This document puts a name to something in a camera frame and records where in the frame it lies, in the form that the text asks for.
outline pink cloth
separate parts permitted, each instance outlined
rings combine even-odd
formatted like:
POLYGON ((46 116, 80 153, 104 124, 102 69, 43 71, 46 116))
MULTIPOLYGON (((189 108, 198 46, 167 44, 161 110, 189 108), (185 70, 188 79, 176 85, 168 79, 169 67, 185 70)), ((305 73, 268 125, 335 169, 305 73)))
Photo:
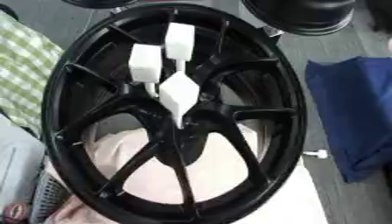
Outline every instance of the pink cloth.
MULTIPOLYGON (((257 152, 257 134, 240 125, 241 132, 249 145, 257 152)), ((85 148, 97 168, 110 178, 148 142, 144 129, 124 131, 108 135, 94 143, 91 138, 85 148)), ((49 164, 46 170, 60 179, 49 164)), ((208 137, 201 157, 187 167, 192 189, 197 201, 217 197, 240 184, 248 175, 248 169, 240 155, 223 136, 212 133, 208 137)), ((140 198, 180 204, 182 194, 173 169, 153 158, 140 167, 125 182, 124 190, 140 198)), ((67 223, 114 223, 85 206, 72 196, 68 202, 54 213, 46 224, 67 223)))

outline fabric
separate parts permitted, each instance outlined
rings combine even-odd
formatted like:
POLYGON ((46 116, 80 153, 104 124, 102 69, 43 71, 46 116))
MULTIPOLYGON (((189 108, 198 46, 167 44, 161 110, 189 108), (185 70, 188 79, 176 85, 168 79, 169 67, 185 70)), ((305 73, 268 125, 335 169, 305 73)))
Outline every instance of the fabric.
POLYGON ((392 59, 310 62, 306 82, 346 182, 392 161, 392 59))
POLYGON ((36 134, 44 88, 61 54, 48 38, 0 11, 0 108, 36 134))
MULTIPOLYGON (((257 134, 240 126, 253 152, 257 152, 257 134)), ((85 147, 97 168, 111 177, 148 141, 144 129, 124 131, 108 135, 98 142, 85 141, 85 147)), ((56 179, 56 171, 49 164, 46 170, 56 179)), ((217 197, 241 183, 247 177, 247 168, 233 146, 218 134, 207 139, 201 157, 187 167, 192 189, 197 201, 217 197)), ((124 185, 124 190, 146 200, 181 203, 182 196, 172 168, 153 158, 140 167, 124 185)), ((286 224, 296 221, 302 224, 326 224, 326 217, 309 172, 299 163, 289 180, 266 204, 236 224, 286 224)), ((68 202, 45 224, 107 223, 114 224, 84 205, 77 197, 68 202)))
POLYGON ((39 140, 0 115, 0 214, 11 203, 31 202, 44 154, 39 140))

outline wheel spoke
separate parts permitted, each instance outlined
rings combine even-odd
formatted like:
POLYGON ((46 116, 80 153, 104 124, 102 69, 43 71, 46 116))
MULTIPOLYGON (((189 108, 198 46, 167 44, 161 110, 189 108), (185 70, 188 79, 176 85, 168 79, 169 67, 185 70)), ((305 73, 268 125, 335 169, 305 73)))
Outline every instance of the wheel spoke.
POLYGON ((238 72, 250 70, 264 71, 265 73, 268 73, 276 68, 277 62, 277 58, 260 58, 226 63, 221 66, 217 66, 213 70, 212 76, 210 76, 209 79, 216 83, 222 81, 228 74, 238 74, 238 72))
POLYGON ((229 106, 237 121, 248 119, 269 119, 279 121, 296 114, 294 108, 260 108, 253 106, 229 106))
POLYGON ((220 26, 219 39, 218 39, 218 42, 216 42, 216 46, 213 50, 213 55, 220 55, 221 54, 223 43, 225 41, 226 30, 228 29, 229 25, 230 25, 229 21, 227 21, 225 19, 222 20, 222 24, 220 26))
POLYGON ((90 109, 85 115, 58 131, 57 136, 64 139, 64 141, 72 143, 75 137, 79 136, 88 126, 106 117, 121 113, 122 110, 125 110, 124 107, 131 107, 131 105, 127 105, 127 98, 127 95, 109 98, 104 103, 90 109))
POLYGON ((213 55, 208 61, 196 68, 195 79, 202 87, 210 87, 223 81, 228 75, 235 75, 242 71, 271 72, 276 69, 277 62, 277 58, 245 59, 233 62, 232 58, 219 59, 213 55))
POLYGON ((113 177, 100 189, 98 194, 103 198, 123 193, 125 181, 142 165, 155 157, 158 153, 160 139, 147 143, 132 159, 130 159, 113 177))
POLYGON ((130 33, 126 32, 125 30, 123 30, 115 25, 110 25, 108 28, 112 31, 115 31, 115 32, 122 34, 124 37, 126 37, 127 39, 130 39, 134 43, 142 43, 140 41, 140 39, 132 36, 130 33))
POLYGON ((256 155, 234 120, 223 119, 219 132, 234 146, 248 167, 248 178, 256 185, 267 184, 268 177, 262 170, 256 155))
POLYGON ((66 64, 66 67, 82 71, 84 74, 88 75, 93 81, 95 81, 97 84, 103 86, 111 93, 115 93, 117 91, 117 86, 115 83, 102 77, 98 73, 94 72, 93 70, 91 70, 85 66, 81 66, 78 64, 74 64, 74 63, 68 63, 68 64, 66 64))
POLYGON ((186 213, 189 213, 192 217, 199 217, 199 212, 196 207, 196 201, 194 199, 194 194, 193 190, 191 187, 191 182, 189 181, 188 173, 186 171, 186 163, 184 160, 184 157, 181 154, 180 148, 180 142, 179 142, 179 137, 176 133, 177 131, 175 130, 173 126, 173 131, 172 131, 172 141, 173 141, 173 160, 172 160, 172 166, 173 169, 176 173, 179 186, 181 187, 181 192, 183 195, 184 199, 184 210, 186 213))

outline rim lip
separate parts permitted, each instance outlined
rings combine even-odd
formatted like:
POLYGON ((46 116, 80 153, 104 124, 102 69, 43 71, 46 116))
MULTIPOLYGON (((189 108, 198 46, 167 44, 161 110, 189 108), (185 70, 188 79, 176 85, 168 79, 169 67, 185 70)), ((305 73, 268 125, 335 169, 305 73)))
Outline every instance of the rim lip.
POLYGON ((116 7, 123 7, 128 4, 132 4, 136 0, 110 0, 110 1, 86 1, 86 0, 62 0, 67 4, 72 4, 75 6, 79 6, 81 8, 88 8, 88 9, 96 9, 96 10, 103 10, 103 9, 113 9, 116 7))
POLYGON ((56 144, 55 130, 53 129, 53 122, 55 121, 55 117, 57 116, 55 115, 56 113, 54 113, 53 111, 58 111, 58 109, 53 108, 52 102, 55 102, 60 98, 60 94, 55 94, 55 92, 58 92, 59 89, 58 88, 56 89, 54 87, 57 87, 57 85, 60 82, 60 78, 63 75, 62 70, 64 69, 64 65, 67 62, 67 60, 69 58, 77 58, 74 56, 76 52, 78 52, 81 49, 81 46, 84 46, 85 48, 84 50, 88 49, 91 43, 94 43, 94 38, 100 36, 100 32, 102 31, 102 29, 105 29, 105 27, 109 24, 115 24, 117 21, 125 19, 126 18, 125 15, 130 13, 130 11, 138 10, 141 7, 151 8, 150 10, 153 10, 157 6, 158 7, 167 6, 172 8, 186 7, 187 9, 191 8, 193 10, 201 10, 214 14, 218 13, 222 17, 227 18, 227 20, 234 21, 237 24, 235 28, 237 31, 239 30, 246 33, 247 36, 250 36, 255 41, 256 44, 264 48, 267 53, 271 53, 271 52, 274 53, 274 55, 279 59, 281 66, 283 67, 283 70, 286 72, 285 73, 286 78, 290 79, 290 85, 293 86, 293 94, 296 97, 295 100, 298 109, 297 126, 299 129, 299 133, 297 133, 295 137, 292 137, 292 134, 290 134, 290 140, 294 141, 293 144, 294 146, 290 149, 291 154, 289 156, 285 155, 286 161, 284 167, 281 168, 282 172, 279 173, 280 174, 279 177, 277 177, 276 180, 272 184, 270 184, 269 188, 264 193, 262 193, 262 195, 260 195, 258 199, 255 199, 256 201, 253 200, 251 201, 251 203, 249 202, 249 205, 247 205, 246 207, 242 207, 241 209, 239 209, 239 211, 231 211, 232 213, 229 213, 227 217, 225 217, 225 219, 222 219, 220 217, 218 218, 220 220, 203 220, 202 223, 222 223, 222 222, 228 223, 230 221, 236 221, 250 214, 251 212, 255 211, 261 204, 263 204, 267 199, 269 199, 270 196, 273 195, 277 191, 277 189, 280 188, 280 186, 285 182, 285 180, 292 173, 301 155, 304 141, 305 141, 306 109, 305 109, 305 98, 303 96, 302 88, 299 84, 297 76, 295 75, 293 69, 291 68, 290 63, 280 52, 280 50, 275 45, 273 45, 272 42, 270 42, 270 40, 266 35, 263 35, 259 31, 257 31, 255 27, 251 26, 250 24, 247 24, 246 22, 242 21, 237 17, 227 14, 226 12, 210 9, 205 6, 189 4, 189 3, 146 3, 144 5, 139 4, 138 6, 134 6, 129 10, 119 13, 113 17, 107 18, 101 21, 99 24, 95 25, 89 31, 85 32, 64 53, 64 55, 58 62, 57 66, 53 70, 52 76, 50 77, 50 80, 48 81, 48 84, 45 88, 44 101, 42 106, 43 107, 42 126, 43 126, 43 137, 48 146, 48 154, 57 172, 63 178, 65 183, 67 183, 67 186, 83 202, 85 202, 94 210, 98 211, 104 216, 107 216, 108 218, 115 221, 119 221, 121 223, 127 223, 130 220, 130 217, 132 217, 135 223, 148 223, 148 224, 149 223, 151 224, 172 223, 172 222, 165 222, 159 220, 151 220, 151 217, 142 217, 139 214, 122 210, 120 207, 111 207, 110 209, 108 209, 108 206, 110 205, 108 202, 102 203, 86 187, 80 187, 79 185, 76 186, 75 182, 78 182, 78 177, 75 177, 67 173, 67 168, 70 168, 72 166, 70 164, 65 163, 64 160, 60 162, 59 156, 60 156, 61 149, 58 148, 56 144))
POLYGON ((331 23, 327 26, 316 25, 313 26, 312 28, 311 27, 308 28, 297 24, 288 24, 285 22, 275 20, 272 17, 270 17, 268 13, 264 13, 261 9, 256 7, 252 3, 252 0, 242 0, 242 3, 256 18, 262 20, 267 25, 270 25, 284 32, 294 33, 298 35, 305 35, 305 36, 323 36, 334 32, 338 32, 339 30, 345 28, 348 24, 350 24, 354 14, 354 9, 352 9, 343 19, 341 19, 337 23, 331 23))

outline wheel rim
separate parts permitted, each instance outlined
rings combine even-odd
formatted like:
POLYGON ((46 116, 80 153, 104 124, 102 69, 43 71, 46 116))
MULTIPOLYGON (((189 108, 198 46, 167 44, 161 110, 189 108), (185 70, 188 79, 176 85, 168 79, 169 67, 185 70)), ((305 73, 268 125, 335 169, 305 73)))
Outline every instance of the wheel rim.
MULTIPOLYGON (((164 61, 164 65, 164 78, 167 78, 173 66, 169 60, 164 61)), ((66 51, 54 69, 46 87, 43 111, 44 137, 59 175, 87 205, 121 223, 226 223, 238 220, 257 209, 288 178, 305 139, 304 97, 295 74, 280 51, 266 36, 240 19, 190 4, 138 6, 102 21, 85 33, 66 51), (195 25, 198 33, 195 60, 188 69, 190 77, 200 84, 201 95, 198 104, 185 116, 188 125, 182 131, 173 128, 168 111, 157 101, 138 90, 138 85, 130 85, 127 80, 130 75, 124 68, 128 61, 126 52, 117 53, 121 59, 115 69, 107 68, 114 71, 111 74, 97 73, 102 70, 92 66, 102 64, 96 62, 111 51, 108 49, 112 49, 112 45, 115 45, 113 49, 123 49, 122 45, 131 46, 135 42, 161 44, 165 27, 171 21, 195 25), (203 46, 198 46, 198 37, 205 43, 203 46), (251 78, 243 75, 239 79, 238 74, 245 71, 259 73, 250 75, 251 78), (82 92, 78 92, 76 86, 84 85, 85 81, 91 84, 88 89, 91 91, 87 91, 85 85, 79 90, 82 92), (268 83, 265 84, 267 87, 275 82, 278 89, 277 94, 268 100, 261 97, 258 89, 265 87, 264 81, 268 83), (217 91, 222 82, 254 105, 226 105, 217 91), (95 99, 94 104, 98 106, 85 105, 91 99, 95 99), (123 112, 135 116, 147 129, 150 143, 110 182, 96 169, 84 150, 77 150, 81 146, 75 143, 80 141, 81 132, 88 125, 123 112), (250 153, 235 125, 237 120, 245 119, 274 122, 275 133, 260 162, 250 153), (169 146, 176 146, 178 141, 185 141, 183 137, 191 135, 202 142, 205 134, 212 131, 222 134, 237 149, 247 164, 250 178, 220 197, 196 203, 186 176, 184 167, 187 162, 183 151, 169 146), (184 195, 181 205, 150 202, 122 191, 124 178, 154 156, 157 148, 173 148, 171 165, 181 179, 179 183, 184 195)), ((192 144, 194 142, 185 141, 187 146, 192 144)))

